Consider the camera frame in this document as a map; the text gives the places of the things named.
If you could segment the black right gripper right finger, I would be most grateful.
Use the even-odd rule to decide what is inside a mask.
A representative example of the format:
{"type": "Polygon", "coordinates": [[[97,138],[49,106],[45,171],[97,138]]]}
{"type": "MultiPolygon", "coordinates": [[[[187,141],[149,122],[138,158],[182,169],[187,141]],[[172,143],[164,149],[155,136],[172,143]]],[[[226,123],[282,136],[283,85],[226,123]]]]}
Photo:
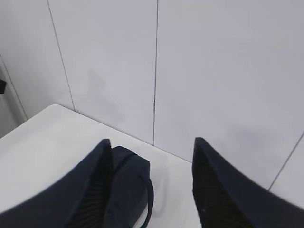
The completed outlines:
{"type": "Polygon", "coordinates": [[[203,228],[302,228],[304,210],[242,174],[197,137],[192,193],[203,228]]]}

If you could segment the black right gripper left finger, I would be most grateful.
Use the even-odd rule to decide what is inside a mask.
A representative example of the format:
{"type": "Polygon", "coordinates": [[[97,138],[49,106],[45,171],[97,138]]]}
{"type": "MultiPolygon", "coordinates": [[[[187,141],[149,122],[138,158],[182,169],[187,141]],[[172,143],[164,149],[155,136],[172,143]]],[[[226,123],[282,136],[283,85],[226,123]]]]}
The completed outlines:
{"type": "Polygon", "coordinates": [[[113,154],[102,140],[59,181],[0,215],[2,228],[101,228],[113,180],[113,154]]]}

